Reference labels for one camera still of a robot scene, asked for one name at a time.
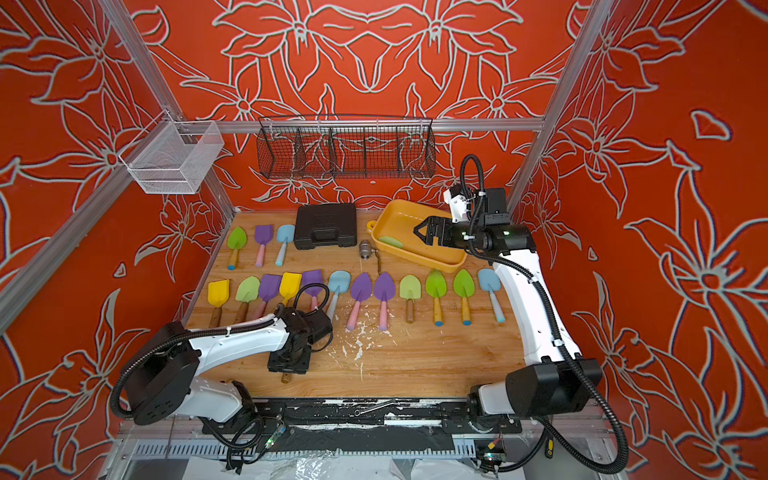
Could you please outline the yellow square shovel yellow handle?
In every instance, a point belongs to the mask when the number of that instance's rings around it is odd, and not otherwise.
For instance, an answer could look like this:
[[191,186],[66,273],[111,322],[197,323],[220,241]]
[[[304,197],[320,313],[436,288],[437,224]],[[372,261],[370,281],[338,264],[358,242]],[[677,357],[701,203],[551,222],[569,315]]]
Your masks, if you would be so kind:
[[301,287],[302,274],[285,272],[282,274],[279,284],[278,293],[280,296],[280,302],[288,306],[290,302],[296,297]]

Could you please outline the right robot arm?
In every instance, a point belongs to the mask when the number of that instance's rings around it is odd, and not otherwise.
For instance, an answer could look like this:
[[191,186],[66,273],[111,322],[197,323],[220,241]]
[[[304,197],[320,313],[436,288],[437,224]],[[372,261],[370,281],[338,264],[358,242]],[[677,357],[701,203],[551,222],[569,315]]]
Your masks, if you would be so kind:
[[[618,474],[629,462],[629,445],[618,416],[598,385],[603,378],[598,361],[585,358],[567,332],[541,271],[537,247],[530,230],[510,221],[498,210],[493,190],[479,177],[475,188],[466,180],[468,165],[483,174],[480,159],[469,154],[462,160],[459,182],[447,193],[451,215],[430,216],[414,227],[426,245],[460,249],[488,263],[506,292],[524,349],[523,368],[496,383],[474,386],[468,398],[469,414],[532,419],[542,432],[534,446],[517,460],[496,460],[481,452],[474,466],[482,473],[499,475],[519,470],[544,447],[559,443],[577,462],[600,474]],[[601,463],[578,451],[553,425],[555,415],[581,411],[593,399],[603,411],[616,441],[612,461]]]

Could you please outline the purple square shovel pink handle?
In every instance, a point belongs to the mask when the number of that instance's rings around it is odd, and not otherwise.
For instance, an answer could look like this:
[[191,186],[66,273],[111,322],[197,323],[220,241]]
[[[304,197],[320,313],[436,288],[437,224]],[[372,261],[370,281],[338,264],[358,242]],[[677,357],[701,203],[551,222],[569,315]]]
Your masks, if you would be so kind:
[[324,285],[323,273],[320,269],[302,273],[301,286],[303,293],[310,297],[310,308],[314,310],[318,307],[318,296],[323,292],[323,287],[311,287],[311,284]]

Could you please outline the light green shovel wooden handle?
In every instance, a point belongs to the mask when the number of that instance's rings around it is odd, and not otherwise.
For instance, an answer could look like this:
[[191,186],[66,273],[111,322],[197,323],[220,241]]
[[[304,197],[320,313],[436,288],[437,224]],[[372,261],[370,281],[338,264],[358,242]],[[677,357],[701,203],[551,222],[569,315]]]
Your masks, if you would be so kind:
[[415,304],[421,298],[421,282],[415,275],[406,275],[400,281],[399,295],[406,302],[406,322],[415,321]]

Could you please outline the yellow shovel wooden handle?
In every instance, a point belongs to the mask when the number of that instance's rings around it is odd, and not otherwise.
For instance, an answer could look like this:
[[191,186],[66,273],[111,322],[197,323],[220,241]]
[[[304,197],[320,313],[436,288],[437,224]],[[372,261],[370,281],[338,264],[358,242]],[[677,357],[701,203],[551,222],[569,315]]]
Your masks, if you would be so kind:
[[207,301],[213,307],[209,327],[218,328],[221,322],[222,309],[230,295],[230,280],[220,280],[208,284]]

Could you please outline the green shovel yellow handle box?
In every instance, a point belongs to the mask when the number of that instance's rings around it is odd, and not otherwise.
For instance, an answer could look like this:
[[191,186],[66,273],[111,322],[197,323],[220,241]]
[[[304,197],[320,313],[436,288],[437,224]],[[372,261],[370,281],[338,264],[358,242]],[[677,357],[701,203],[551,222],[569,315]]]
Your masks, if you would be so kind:
[[227,246],[230,249],[230,256],[227,263],[227,269],[233,271],[237,268],[240,251],[245,247],[248,236],[242,227],[235,227],[229,234]]

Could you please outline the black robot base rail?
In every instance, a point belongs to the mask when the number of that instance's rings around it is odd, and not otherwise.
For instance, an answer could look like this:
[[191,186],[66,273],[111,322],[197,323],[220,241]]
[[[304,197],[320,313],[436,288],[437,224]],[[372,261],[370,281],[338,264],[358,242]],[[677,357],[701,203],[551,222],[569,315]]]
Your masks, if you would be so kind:
[[257,398],[252,402],[260,427],[433,428],[448,434],[518,434],[521,422],[510,416],[481,417],[466,398]]

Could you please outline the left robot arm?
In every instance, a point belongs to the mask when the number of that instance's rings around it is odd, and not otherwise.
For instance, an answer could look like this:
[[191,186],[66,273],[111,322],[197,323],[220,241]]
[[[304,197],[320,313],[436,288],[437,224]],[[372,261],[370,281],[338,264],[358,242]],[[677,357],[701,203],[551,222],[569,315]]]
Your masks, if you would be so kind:
[[304,312],[298,304],[278,305],[256,320],[235,325],[187,329],[178,322],[164,325],[120,372],[109,397],[109,408],[120,419],[150,425],[179,414],[226,423],[242,412],[247,390],[232,382],[216,383],[203,374],[218,366],[268,353],[268,370],[305,374],[313,345],[333,338],[332,321],[323,311],[331,290],[323,283],[299,289],[319,289],[325,298]]

